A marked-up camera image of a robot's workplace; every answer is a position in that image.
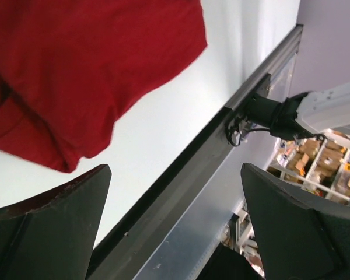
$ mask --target white table surface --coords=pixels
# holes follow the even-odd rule
[[[101,163],[113,176],[98,244],[295,26],[299,0],[202,0],[208,48],[183,73],[117,122],[111,145],[62,174],[0,152],[0,207],[63,184]],[[272,155],[275,138],[251,135],[244,162]]]

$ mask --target red shirt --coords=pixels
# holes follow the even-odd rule
[[[0,150],[73,171],[205,47],[200,0],[0,0]]]

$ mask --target robotic arm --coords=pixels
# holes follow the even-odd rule
[[[333,128],[350,135],[350,83],[322,92],[307,92],[283,103],[255,96],[246,117],[285,140],[316,137]]]

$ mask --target clear plastic panel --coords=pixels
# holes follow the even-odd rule
[[[295,56],[273,77],[270,98],[283,101],[289,93]],[[266,169],[277,142],[266,132],[248,136],[219,169],[152,254],[136,280],[195,279],[219,244],[233,211],[243,202],[240,169],[250,162]]]

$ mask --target red cloth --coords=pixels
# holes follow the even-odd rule
[[[205,47],[200,0],[0,0],[0,150],[73,171]]]

